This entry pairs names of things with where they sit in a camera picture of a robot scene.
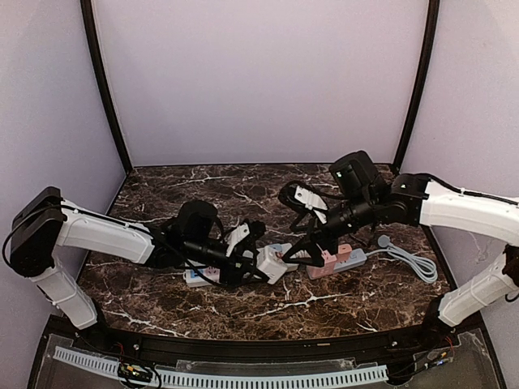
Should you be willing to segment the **grey-blue power strip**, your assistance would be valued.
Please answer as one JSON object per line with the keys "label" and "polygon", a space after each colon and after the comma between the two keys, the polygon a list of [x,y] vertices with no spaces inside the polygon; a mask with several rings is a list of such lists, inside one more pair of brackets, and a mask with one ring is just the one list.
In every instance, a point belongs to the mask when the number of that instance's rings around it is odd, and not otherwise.
{"label": "grey-blue power strip", "polygon": [[367,261],[367,256],[362,249],[355,249],[351,252],[350,258],[344,263],[335,263],[333,274],[348,271],[355,267],[360,267]]}

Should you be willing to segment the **large pink cube socket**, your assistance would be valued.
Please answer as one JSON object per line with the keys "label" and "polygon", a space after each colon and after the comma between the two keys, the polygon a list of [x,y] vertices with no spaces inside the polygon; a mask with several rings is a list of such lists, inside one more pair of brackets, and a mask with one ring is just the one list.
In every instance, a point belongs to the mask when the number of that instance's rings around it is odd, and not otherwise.
{"label": "large pink cube socket", "polygon": [[325,276],[330,276],[334,272],[337,257],[329,254],[327,250],[321,252],[321,258],[324,261],[322,267],[306,266],[307,275],[311,280],[316,280]]}

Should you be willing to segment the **small blue plug adapter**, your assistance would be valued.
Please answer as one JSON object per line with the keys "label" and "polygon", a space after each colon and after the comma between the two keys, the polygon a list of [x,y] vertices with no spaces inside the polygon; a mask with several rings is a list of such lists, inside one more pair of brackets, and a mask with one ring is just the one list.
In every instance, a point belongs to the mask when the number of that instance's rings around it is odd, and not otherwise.
{"label": "small blue plug adapter", "polygon": [[275,244],[268,245],[268,247],[272,248],[276,252],[279,252],[281,254],[281,256],[283,256],[287,251],[290,250],[292,245],[290,243],[283,243],[283,244],[275,243]]}

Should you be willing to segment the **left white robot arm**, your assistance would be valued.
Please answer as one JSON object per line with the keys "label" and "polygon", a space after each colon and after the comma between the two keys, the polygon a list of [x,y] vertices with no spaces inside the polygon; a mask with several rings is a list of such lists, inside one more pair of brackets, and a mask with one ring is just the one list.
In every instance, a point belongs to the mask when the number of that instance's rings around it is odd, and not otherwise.
{"label": "left white robot arm", "polygon": [[216,285],[235,288],[267,281],[257,267],[256,242],[264,232],[264,223],[250,220],[225,231],[216,207],[202,200],[185,202],[176,216],[153,228],[79,207],[49,186],[13,219],[2,257],[75,328],[86,330],[101,323],[101,312],[53,257],[56,247],[110,254],[147,268],[188,267],[200,274],[213,267],[220,272]]}

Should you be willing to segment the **small pink plug adapter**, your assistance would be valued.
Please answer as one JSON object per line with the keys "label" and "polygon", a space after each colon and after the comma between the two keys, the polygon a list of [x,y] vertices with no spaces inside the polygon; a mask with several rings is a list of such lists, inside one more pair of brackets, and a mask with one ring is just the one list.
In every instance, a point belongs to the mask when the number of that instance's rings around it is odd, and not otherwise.
{"label": "small pink plug adapter", "polygon": [[351,252],[352,252],[352,246],[350,244],[341,244],[337,247],[337,262],[338,263],[344,263],[349,260]]}

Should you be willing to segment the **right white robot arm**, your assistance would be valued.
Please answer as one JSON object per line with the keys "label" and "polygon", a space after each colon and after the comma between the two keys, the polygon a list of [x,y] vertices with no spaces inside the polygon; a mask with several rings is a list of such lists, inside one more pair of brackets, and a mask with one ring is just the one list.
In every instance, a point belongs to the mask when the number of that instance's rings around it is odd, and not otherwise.
{"label": "right white robot arm", "polygon": [[518,201],[451,186],[428,173],[404,173],[386,182],[365,151],[352,152],[328,169],[340,195],[328,207],[326,195],[298,181],[279,192],[281,203],[306,216],[309,224],[295,220],[291,230],[305,233],[292,254],[305,250],[310,265],[324,265],[323,251],[336,253],[337,240],[366,225],[406,224],[465,230],[501,240],[504,252],[484,271],[461,287],[433,300],[423,326],[441,331],[497,299],[518,290]]}

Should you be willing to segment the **white cube socket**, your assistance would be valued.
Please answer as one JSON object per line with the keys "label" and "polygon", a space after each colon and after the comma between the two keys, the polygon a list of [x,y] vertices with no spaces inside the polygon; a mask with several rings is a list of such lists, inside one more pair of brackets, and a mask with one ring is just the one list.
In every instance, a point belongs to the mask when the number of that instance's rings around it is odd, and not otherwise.
{"label": "white cube socket", "polygon": [[265,246],[258,254],[257,268],[268,277],[269,284],[275,284],[288,270],[282,253],[271,246]]}

